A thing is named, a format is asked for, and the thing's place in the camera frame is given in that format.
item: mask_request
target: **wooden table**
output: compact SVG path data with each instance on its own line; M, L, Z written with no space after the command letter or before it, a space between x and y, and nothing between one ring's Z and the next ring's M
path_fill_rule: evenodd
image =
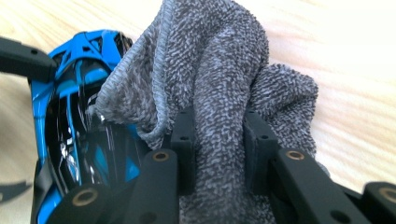
M136 40L161 5L151 1L0 0L0 35L46 52L80 31L121 30ZM312 134L332 179L361 191L396 183L396 21L392 3L237 1L262 23L271 63L319 85ZM33 180L36 149L24 78L0 76L0 182ZM0 223L28 223L32 191L0 205Z

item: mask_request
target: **black plastic arm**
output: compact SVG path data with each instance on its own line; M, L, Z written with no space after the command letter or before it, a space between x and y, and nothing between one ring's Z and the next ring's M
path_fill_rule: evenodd
M270 162L268 177L277 223L370 223L315 160L301 150L279 150ZM282 212L288 204L297 218L280 221L293 217Z
M245 183L253 194L267 195L268 162L280 149L276 135L259 114L251 109L245 113Z
M194 121L192 107L181 111L176 118L170 149L177 154L179 171L178 195L189 195L195 188Z
M158 149L146 155L123 223L178 223L177 154Z
M0 72L50 82L58 64L39 49L0 37Z

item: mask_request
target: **screw hole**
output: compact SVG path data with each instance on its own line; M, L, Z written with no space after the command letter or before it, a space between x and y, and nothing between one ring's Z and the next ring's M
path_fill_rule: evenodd
M396 203L396 189L392 188L380 188L379 193L392 203Z
M157 220L157 216L154 213L147 212L140 216L139 222L140 224L151 224Z
M152 159L155 161L166 161L168 160L169 155L165 152L157 152L152 156Z
M295 161L301 161L305 158L304 154L298 151L288 151L286 156Z
M96 189L84 189L74 196L72 203L76 207L81 207L93 203L97 197Z
M330 215L339 223L350 223L350 218L343 212L334 210L330 212Z

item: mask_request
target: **gray cloth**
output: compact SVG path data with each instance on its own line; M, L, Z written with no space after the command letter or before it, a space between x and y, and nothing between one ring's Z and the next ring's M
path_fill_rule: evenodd
M268 65L262 26L233 1L165 0L150 27L100 90L95 109L135 123L156 149L178 111L194 107L197 184L180 198L182 223L273 223L268 199L246 192L242 120L249 105L282 147L315 155L310 134L318 87Z

